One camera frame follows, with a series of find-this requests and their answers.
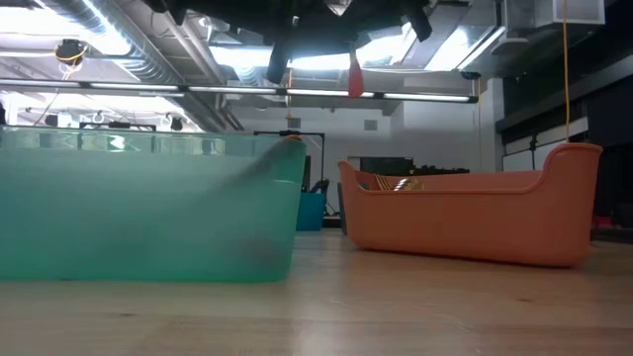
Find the teal plastic bin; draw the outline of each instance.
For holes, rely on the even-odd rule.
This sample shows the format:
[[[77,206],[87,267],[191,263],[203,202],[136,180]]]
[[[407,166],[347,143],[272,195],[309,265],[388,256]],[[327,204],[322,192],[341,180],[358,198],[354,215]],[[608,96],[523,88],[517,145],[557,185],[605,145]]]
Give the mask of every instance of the teal plastic bin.
[[[0,280],[264,282],[290,268],[301,142],[0,129]]]
[[[321,231],[325,215],[325,194],[302,193],[297,231]]]

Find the plastic container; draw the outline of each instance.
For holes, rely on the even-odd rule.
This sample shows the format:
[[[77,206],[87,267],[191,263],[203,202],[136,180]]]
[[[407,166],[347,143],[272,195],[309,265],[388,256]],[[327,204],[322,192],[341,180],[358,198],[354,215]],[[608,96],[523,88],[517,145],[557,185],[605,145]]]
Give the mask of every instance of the plastic container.
[[[0,279],[283,279],[304,162],[278,137],[4,127]]]
[[[542,172],[407,177],[424,190],[399,192],[378,190],[376,176],[341,162],[347,233],[376,250],[578,265],[588,255],[600,153],[563,144]]]
[[[297,231],[321,231],[325,215],[325,194],[302,193]]]

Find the wooden floor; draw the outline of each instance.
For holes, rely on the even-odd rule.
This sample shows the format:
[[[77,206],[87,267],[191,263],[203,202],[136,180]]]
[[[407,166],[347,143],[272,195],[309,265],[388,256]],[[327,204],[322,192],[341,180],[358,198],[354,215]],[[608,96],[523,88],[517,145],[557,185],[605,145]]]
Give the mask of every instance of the wooden floor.
[[[287,282],[0,284],[0,355],[633,355],[633,246],[577,270],[300,235]]]

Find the air vent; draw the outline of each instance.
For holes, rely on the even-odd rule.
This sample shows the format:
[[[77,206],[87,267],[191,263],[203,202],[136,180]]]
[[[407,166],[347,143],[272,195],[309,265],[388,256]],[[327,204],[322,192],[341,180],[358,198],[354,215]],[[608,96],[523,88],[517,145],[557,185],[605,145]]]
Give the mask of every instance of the air vent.
[[[365,120],[365,131],[377,131],[378,122],[376,120]]]
[[[536,26],[563,22],[564,0],[536,1]],[[604,0],[568,0],[570,24],[604,25]]]
[[[288,129],[300,129],[300,128],[301,128],[301,119],[299,118],[288,119]]]

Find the blue container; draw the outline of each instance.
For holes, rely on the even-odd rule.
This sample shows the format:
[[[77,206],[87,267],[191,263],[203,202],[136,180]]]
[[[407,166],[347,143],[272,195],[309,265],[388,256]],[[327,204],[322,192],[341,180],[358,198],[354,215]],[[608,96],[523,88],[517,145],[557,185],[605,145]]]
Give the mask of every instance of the blue container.
[[[325,215],[325,195],[321,193],[302,193],[299,203],[297,231],[320,231]]]

